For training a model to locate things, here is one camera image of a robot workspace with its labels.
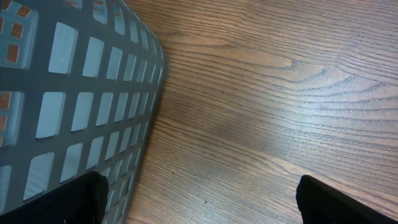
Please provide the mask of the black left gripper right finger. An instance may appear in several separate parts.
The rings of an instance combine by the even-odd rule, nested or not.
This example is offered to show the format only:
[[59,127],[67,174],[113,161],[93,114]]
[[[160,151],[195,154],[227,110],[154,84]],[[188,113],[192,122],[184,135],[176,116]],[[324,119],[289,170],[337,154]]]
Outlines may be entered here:
[[397,224],[310,175],[301,176],[296,201],[303,224]]

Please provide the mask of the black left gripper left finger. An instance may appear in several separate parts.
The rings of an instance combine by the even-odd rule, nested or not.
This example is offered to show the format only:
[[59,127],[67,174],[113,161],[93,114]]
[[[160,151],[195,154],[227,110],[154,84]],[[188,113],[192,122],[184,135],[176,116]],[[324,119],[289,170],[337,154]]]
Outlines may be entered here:
[[107,177],[90,171],[1,215],[1,224],[101,223],[108,202]]

